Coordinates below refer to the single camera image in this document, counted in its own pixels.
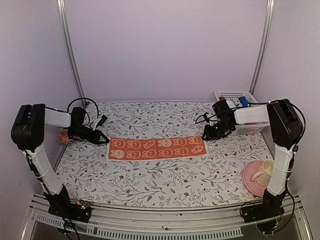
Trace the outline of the orange patterned towel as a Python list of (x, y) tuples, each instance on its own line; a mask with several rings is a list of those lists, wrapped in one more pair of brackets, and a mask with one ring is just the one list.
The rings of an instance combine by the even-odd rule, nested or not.
[(124, 139), (113, 137), (106, 152), (108, 161), (141, 162), (202, 157), (208, 153), (200, 136)]

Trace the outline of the light blue terry towel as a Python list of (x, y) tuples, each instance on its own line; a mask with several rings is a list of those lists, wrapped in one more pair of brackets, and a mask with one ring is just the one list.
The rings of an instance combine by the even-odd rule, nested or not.
[(233, 109), (233, 108), (236, 107), (235, 103), (234, 103), (232, 100), (230, 100), (230, 99), (227, 99), (227, 100), (226, 100), (226, 103), (227, 103), (227, 105), (228, 105), (228, 107), (229, 107), (230, 109)]

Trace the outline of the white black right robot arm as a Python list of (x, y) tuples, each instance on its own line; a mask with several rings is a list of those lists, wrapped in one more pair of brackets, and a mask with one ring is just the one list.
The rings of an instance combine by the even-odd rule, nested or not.
[(214, 114), (203, 115), (206, 123), (202, 139), (226, 138), (237, 126), (266, 123), (269, 127), (269, 147), (273, 149), (273, 172), (263, 193), (258, 213), (269, 218), (282, 204), (288, 193), (288, 180), (293, 170), (295, 154), (306, 131), (306, 119), (301, 110), (289, 99), (268, 102), (249, 102), (246, 106), (229, 107), (226, 101), (212, 106)]

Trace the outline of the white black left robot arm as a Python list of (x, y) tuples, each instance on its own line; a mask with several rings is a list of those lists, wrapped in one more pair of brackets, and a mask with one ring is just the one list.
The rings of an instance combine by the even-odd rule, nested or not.
[(63, 217), (85, 212), (86, 208), (71, 203), (66, 187), (55, 174), (45, 150), (45, 127), (64, 129), (69, 138), (79, 138), (95, 145), (108, 144), (110, 140), (97, 129), (108, 118), (97, 116), (93, 127), (87, 127), (85, 115), (86, 111), (81, 107), (74, 107), (72, 112), (68, 112), (43, 103), (25, 104), (20, 107), (11, 129), (11, 139), (24, 153), (30, 170), (41, 183), (50, 211)]

